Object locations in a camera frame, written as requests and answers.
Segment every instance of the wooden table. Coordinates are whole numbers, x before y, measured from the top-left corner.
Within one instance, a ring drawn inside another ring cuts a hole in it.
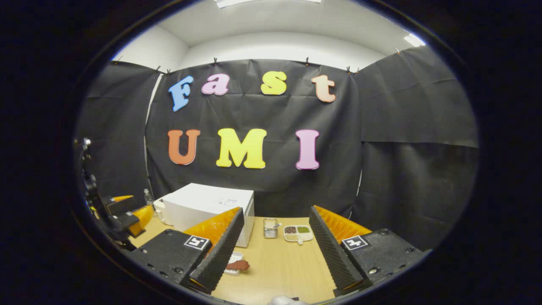
[[[238,276],[224,274],[211,295],[246,305],[265,305],[278,295],[299,297],[307,303],[334,298],[335,284],[316,239],[299,245],[285,241],[282,236],[285,226],[308,225],[308,217],[277,218],[282,226],[274,239],[263,237],[263,219],[256,217],[248,247],[234,249],[243,253],[250,268]],[[152,218],[146,232],[130,241],[140,247],[167,228],[174,230],[173,226]]]

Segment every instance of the white ceiling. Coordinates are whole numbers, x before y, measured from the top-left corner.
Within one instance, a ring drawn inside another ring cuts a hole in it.
[[[202,0],[159,24],[189,47],[227,36],[288,31],[334,37],[384,55],[412,47],[401,27],[350,0],[259,0],[223,9]]]

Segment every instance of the white cardboard box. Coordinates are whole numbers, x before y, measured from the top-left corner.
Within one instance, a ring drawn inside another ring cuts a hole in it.
[[[244,226],[236,246],[247,247],[254,226],[254,191],[191,183],[162,197],[167,216],[178,231],[184,231],[207,219],[242,207]]]

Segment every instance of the white wall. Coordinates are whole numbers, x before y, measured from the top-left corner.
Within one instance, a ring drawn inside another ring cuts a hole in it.
[[[238,59],[283,59],[319,63],[351,71],[364,68],[385,57],[372,49],[326,36],[262,32],[225,37],[191,47],[177,69],[218,61]]]
[[[155,26],[135,37],[113,60],[137,63],[138,65],[167,72],[178,69],[188,46],[167,30]]]

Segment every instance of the ceiling light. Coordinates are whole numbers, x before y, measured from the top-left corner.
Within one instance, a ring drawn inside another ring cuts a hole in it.
[[[414,34],[409,34],[410,37],[412,37],[414,40],[416,40],[419,44],[421,44],[422,46],[425,46],[425,42],[423,42],[421,39],[419,39],[416,35]]]
[[[251,2],[251,1],[256,1],[256,0],[215,0],[216,5],[218,5],[218,7],[221,9],[225,7],[229,7],[234,4]],[[322,0],[302,0],[302,1],[320,3]]]
[[[415,46],[415,47],[419,47],[419,46],[420,46],[420,44],[419,44],[416,40],[414,40],[414,38],[412,38],[412,37],[410,37],[410,36],[406,36],[404,39],[405,39],[406,41],[408,41],[411,45]]]

